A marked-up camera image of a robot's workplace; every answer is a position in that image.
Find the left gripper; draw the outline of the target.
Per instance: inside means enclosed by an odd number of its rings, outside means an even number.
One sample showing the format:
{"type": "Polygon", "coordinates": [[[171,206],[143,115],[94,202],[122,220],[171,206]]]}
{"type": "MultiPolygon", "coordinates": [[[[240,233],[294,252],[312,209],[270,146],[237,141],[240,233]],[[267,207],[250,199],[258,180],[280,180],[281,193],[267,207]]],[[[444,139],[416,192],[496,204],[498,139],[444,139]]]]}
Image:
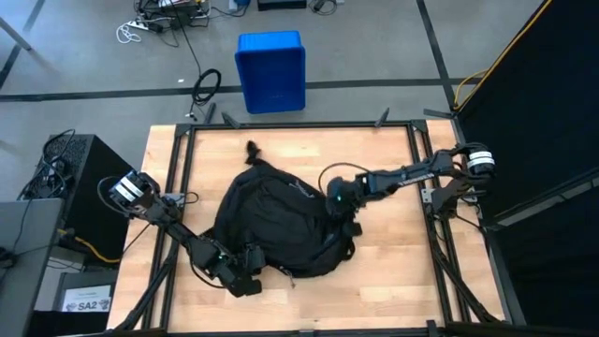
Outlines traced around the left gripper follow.
{"type": "Polygon", "coordinates": [[[262,284],[255,279],[266,266],[262,249],[253,243],[246,244],[241,253],[234,255],[220,243],[216,244],[219,256],[212,266],[212,275],[234,297],[252,296],[262,291],[262,284]]]}

